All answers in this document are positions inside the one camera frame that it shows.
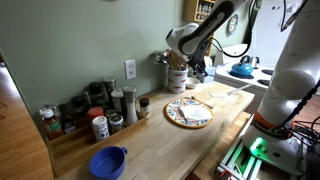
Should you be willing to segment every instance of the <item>spice rack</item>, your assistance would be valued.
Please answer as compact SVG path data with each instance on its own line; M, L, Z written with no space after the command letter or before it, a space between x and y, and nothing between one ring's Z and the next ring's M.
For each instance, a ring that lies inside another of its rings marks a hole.
M89 124L53 140L46 138L55 175L61 176L67 173L79 164L90 160L100 149L115 145L143 129L147 125L146 118L143 118L139 112L137 115L139 120L136 123L99 142L96 141Z
M210 9L214 6L214 3L215 1L211 0L185 0L184 20L192 22L204 21L209 16ZM208 8L200 8L203 5L206 5Z

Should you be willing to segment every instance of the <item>green light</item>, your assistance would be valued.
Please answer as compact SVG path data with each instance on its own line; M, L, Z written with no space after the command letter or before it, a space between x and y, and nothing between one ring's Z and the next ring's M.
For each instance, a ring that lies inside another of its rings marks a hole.
M251 145L250 150L251 150L251 151L256 150L257 146L258 146L261 142L262 142L262 138L261 138L261 137L258 137L258 138L253 142L253 144Z

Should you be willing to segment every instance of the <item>blue bowl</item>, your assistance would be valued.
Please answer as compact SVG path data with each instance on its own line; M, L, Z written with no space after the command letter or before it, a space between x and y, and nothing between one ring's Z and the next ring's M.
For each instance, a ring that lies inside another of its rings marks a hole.
M91 173L101 180L115 180L124 170L127 149L109 146L98 151L90 162Z

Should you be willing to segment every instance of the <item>green wall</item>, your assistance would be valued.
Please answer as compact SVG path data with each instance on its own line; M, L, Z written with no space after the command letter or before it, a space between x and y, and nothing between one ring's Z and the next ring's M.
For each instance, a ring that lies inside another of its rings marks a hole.
M183 0L1 1L0 49L35 123L39 125L35 116L45 104L67 102L105 76L116 77L117 87L135 85L138 95L163 87L166 67L154 63L151 53L168 48L169 30L185 24L183 4ZM222 44L243 39L223 34L216 33ZM137 78L125 80L124 61L133 58Z

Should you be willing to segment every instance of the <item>red lid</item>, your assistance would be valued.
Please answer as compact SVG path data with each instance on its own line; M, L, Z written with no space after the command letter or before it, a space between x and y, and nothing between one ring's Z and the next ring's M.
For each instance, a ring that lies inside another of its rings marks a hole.
M88 111L88 118L93 120L95 117L103 116L103 108L102 107L93 107Z

